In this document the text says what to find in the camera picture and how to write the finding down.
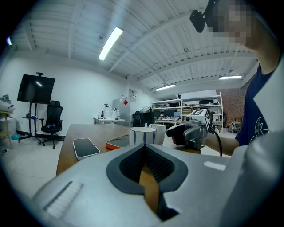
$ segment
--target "navy blue t-shirt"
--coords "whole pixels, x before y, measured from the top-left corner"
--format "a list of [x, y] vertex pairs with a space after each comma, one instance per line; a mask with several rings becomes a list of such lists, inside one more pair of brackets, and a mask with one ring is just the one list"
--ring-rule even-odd
[[241, 131], [236, 136], [240, 146], [249, 145], [254, 139], [268, 132], [268, 126], [253, 98], [269, 80], [272, 73], [262, 75], [261, 66], [259, 65], [256, 77], [248, 86], [247, 94], [245, 95], [244, 120]]

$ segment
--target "white cup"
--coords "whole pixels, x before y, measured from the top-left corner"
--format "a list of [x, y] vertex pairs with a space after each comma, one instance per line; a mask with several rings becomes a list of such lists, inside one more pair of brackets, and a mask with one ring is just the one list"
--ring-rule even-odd
[[133, 127], [130, 129], [129, 144], [154, 144], [156, 142], [157, 130], [146, 127]]
[[157, 137], [155, 144], [163, 145], [165, 134], [166, 134], [166, 126], [165, 125], [157, 125], [157, 124], [151, 124], [149, 127], [157, 130]]

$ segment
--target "tv stand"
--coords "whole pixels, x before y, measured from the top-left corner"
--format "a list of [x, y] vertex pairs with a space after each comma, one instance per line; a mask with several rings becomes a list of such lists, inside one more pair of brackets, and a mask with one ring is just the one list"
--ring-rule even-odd
[[[30, 112], [29, 112], [30, 116], [31, 116], [31, 109], [32, 109], [32, 102], [30, 102]], [[39, 144], [41, 144], [40, 139], [36, 135], [36, 120], [38, 120], [38, 118], [31, 118], [31, 117], [22, 117], [22, 118], [28, 119], [28, 121], [29, 121], [28, 122], [29, 123], [29, 128], [30, 128], [30, 134], [25, 136], [25, 137], [20, 137], [18, 139], [18, 142], [20, 142], [20, 140], [24, 140], [24, 139], [28, 139], [28, 138], [34, 137], [34, 138], [36, 138], [39, 141]], [[31, 120], [34, 120], [34, 125], [35, 125], [35, 135], [34, 136], [32, 135]]]

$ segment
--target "poster on wall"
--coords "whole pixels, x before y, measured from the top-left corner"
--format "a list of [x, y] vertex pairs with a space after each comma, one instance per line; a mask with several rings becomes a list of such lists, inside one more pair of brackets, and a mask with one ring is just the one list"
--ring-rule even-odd
[[129, 89], [129, 100], [131, 102], [136, 102], [136, 91]]

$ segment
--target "fluorescent light fixture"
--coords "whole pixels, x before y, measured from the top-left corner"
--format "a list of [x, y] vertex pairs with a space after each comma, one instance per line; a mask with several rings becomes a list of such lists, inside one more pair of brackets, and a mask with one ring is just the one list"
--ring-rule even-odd
[[11, 40], [10, 40], [10, 37], [7, 38], [7, 43], [8, 43], [9, 45], [12, 45]]
[[221, 77], [219, 77], [219, 80], [239, 79], [239, 78], [241, 78], [241, 75], [237, 75], [237, 76], [221, 76]]
[[165, 87], [157, 88], [156, 91], [164, 90], [164, 89], [167, 89], [167, 88], [170, 88], [170, 87], [175, 87], [175, 86], [176, 86], [175, 84], [171, 84], [171, 85], [168, 85], [168, 86], [165, 86]]
[[36, 83], [37, 83], [39, 86], [41, 86], [41, 87], [42, 87], [42, 85], [41, 85], [40, 83], [38, 83], [37, 81], [36, 81]]
[[103, 46], [102, 52], [99, 55], [100, 60], [103, 61], [106, 58], [107, 53], [110, 51], [111, 47], [114, 45], [115, 41], [119, 38], [122, 32], [123, 30], [118, 27], [112, 31], [110, 37], [108, 37], [105, 45]]

